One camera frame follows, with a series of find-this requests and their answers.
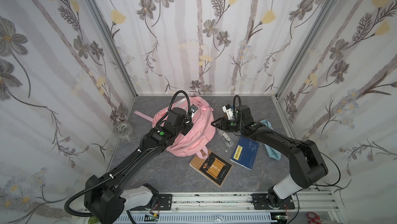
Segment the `brown black book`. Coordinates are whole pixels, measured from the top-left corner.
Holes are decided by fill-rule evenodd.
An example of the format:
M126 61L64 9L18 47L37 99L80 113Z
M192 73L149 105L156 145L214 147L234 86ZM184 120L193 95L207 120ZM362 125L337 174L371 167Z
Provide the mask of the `brown black book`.
M199 154L196 154L189 165L218 187L222 187L233 168L233 165L230 162L226 161L211 150L208 150L208 156L206 159L203 159Z

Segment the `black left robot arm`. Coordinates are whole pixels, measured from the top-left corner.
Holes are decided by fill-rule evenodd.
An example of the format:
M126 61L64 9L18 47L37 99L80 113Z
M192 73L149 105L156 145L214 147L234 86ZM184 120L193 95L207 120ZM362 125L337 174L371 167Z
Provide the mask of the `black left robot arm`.
M122 193L130 179L192 127L191 107L184 110L170 105L154 128L141 138L138 148L110 172L90 177L85 189L65 202L65 212L77 217L96 217L102 224L114 223L126 211L127 199Z

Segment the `pink student backpack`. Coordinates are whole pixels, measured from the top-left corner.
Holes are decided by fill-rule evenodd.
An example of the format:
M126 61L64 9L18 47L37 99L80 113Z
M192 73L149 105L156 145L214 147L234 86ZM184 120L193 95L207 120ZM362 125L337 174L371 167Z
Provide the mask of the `pink student backpack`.
M211 125L211 122L214 121L213 109L206 100L199 96L184 98L176 103L174 100L173 98L168 108L164 108L151 118L153 128L141 139L138 153L142 154L154 149L159 153L167 150L178 157L199 154L201 158L206 158L208 156L206 145L216 132L215 127ZM167 131L168 112L173 108L182 108L191 115L191 105L198 107L198 111L192 118L192 129L186 136L169 133Z

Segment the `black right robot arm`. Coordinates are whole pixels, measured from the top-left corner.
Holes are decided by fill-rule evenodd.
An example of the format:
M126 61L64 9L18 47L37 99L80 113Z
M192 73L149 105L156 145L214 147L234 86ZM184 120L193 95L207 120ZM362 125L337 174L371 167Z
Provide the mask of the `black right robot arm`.
M331 162L333 160L322 153L313 141L293 139L256 122L239 95L234 96L232 105L224 106L223 112L225 115L214 120L212 126L266 144L288 158L289 175L268 190L266 203L270 208L278 209L286 205L293 194L310 186L318 186L317 182L328 174L324 157Z

